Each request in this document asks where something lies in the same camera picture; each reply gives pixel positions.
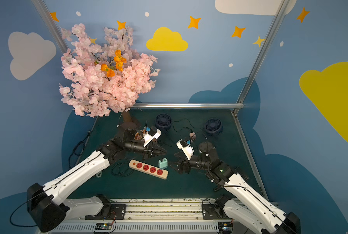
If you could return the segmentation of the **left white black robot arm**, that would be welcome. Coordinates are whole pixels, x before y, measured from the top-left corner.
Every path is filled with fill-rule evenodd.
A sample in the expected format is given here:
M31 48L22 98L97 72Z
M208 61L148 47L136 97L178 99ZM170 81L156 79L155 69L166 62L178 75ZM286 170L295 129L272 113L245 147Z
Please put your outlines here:
M161 131L152 126L145 133L133 122L118 127L117 134L85 160L44 185L35 183L27 190L27 211L43 233L55 229L70 213L65 200L88 179L123 159L126 152L142 154L143 159L167 153L157 142Z

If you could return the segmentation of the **mint green usb adapter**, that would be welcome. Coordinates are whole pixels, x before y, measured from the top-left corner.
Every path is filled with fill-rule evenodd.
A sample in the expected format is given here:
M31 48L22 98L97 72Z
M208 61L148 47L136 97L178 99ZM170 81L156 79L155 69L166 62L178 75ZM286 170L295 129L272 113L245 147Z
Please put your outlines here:
M168 160L166 158L160 159L158 161L158 167L160 169L166 169L168 167Z

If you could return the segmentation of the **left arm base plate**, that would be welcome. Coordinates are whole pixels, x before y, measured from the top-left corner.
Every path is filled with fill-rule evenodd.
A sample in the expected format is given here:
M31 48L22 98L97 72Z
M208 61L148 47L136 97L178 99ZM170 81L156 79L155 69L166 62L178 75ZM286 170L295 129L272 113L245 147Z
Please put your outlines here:
M107 204L96 215L86 215L85 220L124 220L126 204Z

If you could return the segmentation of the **beige red power strip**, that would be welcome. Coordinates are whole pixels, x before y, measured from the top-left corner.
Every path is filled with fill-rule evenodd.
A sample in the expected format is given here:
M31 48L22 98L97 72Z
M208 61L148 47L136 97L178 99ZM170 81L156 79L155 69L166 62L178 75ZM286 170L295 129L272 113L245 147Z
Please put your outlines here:
M154 167L145 163L142 163L137 160L130 160L128 164L130 169L145 173L147 175L151 175L157 178L161 178L166 180L168 177L168 171L164 169L160 169L158 167Z

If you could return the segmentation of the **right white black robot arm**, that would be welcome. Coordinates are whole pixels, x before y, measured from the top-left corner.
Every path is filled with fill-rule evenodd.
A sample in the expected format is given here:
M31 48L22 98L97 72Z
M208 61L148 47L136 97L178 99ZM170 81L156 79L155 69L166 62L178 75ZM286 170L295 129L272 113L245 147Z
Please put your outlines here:
M184 140L179 140L177 147L180 149L175 154L178 161L170 163L173 169L179 174L188 174L192 169L203 170L211 182L242 202L239 205L228 197L218 199L216 203L227 217L240 222L255 234L301 233L299 217L293 212L285 213L261 196L236 169L219 159L216 148L210 142L200 144L198 156Z

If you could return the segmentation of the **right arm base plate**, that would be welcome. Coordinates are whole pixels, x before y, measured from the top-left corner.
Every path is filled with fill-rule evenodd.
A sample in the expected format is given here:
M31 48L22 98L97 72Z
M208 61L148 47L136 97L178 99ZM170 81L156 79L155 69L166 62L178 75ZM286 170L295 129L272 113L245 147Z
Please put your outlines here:
M204 220L230 219L223 209L216 204L202 204L202 215Z

